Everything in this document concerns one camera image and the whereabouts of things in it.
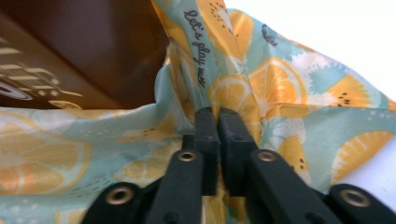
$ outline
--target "cardboard box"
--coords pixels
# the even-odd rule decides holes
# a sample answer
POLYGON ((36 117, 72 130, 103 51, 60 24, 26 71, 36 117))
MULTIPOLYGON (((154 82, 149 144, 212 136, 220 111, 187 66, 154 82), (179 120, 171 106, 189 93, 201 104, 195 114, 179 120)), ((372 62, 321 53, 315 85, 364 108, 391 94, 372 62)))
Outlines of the cardboard box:
POLYGON ((0 0, 0 105, 153 103, 167 44, 150 1, 0 0))

